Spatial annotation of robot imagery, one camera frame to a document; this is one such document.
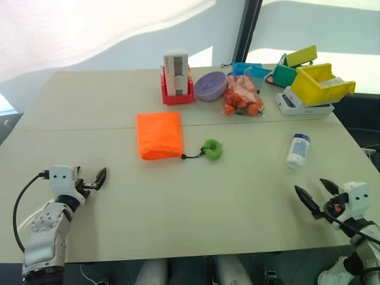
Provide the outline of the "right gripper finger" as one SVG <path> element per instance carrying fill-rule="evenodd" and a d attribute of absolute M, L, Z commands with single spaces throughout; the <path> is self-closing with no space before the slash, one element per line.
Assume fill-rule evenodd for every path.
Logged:
<path fill-rule="evenodd" d="M 312 217 L 315 220 L 323 218 L 323 212 L 320 210 L 318 204 L 313 200 L 313 198 L 308 194 L 306 190 L 295 185 L 294 186 L 297 196 L 303 205 L 311 212 Z"/>
<path fill-rule="evenodd" d="M 325 189 L 333 196 L 338 195 L 338 185 L 328 179 L 320 179 Z"/>

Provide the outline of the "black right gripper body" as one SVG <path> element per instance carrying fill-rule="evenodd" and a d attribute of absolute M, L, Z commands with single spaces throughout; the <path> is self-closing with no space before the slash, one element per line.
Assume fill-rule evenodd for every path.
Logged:
<path fill-rule="evenodd" d="M 347 204 L 349 196 L 347 193 L 334 195 L 323 206 L 322 217 L 326 220 L 348 220 Z"/>

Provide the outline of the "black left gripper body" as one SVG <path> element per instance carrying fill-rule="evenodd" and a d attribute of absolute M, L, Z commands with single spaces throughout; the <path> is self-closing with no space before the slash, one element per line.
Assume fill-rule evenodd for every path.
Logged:
<path fill-rule="evenodd" d="M 80 193 L 84 198 L 90 195 L 90 190 L 94 189 L 98 191 L 100 189 L 99 179 L 96 179 L 93 183 L 86 183 L 83 179 L 77 179 L 77 192 Z"/>

